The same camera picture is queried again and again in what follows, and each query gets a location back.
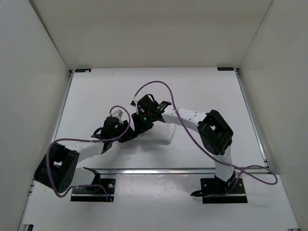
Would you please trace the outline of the white pleated skirt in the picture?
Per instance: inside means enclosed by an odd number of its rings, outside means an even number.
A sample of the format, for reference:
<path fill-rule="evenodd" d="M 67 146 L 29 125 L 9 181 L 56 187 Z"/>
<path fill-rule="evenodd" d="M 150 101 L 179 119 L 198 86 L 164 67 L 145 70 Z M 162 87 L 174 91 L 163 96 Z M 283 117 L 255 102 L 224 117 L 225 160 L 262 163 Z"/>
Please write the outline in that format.
<path fill-rule="evenodd" d="M 155 122 L 150 130 L 138 135 L 136 140 L 146 144 L 169 145 L 174 131 L 174 124 Z"/>

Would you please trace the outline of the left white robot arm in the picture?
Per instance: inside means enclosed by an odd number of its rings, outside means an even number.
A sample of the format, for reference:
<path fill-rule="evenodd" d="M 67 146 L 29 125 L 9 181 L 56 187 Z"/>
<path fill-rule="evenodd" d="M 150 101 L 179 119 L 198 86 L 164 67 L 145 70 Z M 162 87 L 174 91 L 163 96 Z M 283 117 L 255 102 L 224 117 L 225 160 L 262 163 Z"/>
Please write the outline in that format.
<path fill-rule="evenodd" d="M 121 120 L 118 115 L 108 116 L 88 140 L 62 138 L 52 142 L 34 173 L 34 180 L 52 189 L 60 198 L 76 188 L 104 192 L 98 173 L 88 167 L 78 168 L 78 163 L 107 152 L 114 142 L 130 141 L 140 133 L 136 114 L 128 120 Z"/>

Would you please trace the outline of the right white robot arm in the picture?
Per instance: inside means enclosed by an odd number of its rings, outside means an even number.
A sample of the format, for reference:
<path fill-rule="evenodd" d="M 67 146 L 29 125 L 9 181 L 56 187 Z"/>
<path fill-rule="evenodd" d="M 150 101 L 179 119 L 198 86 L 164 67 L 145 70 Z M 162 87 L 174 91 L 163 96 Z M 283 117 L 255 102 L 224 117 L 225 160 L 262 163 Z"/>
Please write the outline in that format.
<path fill-rule="evenodd" d="M 199 134 L 204 149 L 215 163 L 215 179 L 218 191 L 225 193 L 233 187 L 235 170 L 232 167 L 231 144 L 233 131 L 221 114 L 216 110 L 209 113 L 195 112 L 178 108 L 174 103 L 162 101 L 158 103 L 151 94 L 140 100 L 132 100 L 136 113 L 132 115 L 135 129 L 146 131 L 154 122 L 179 125 L 187 131 Z"/>

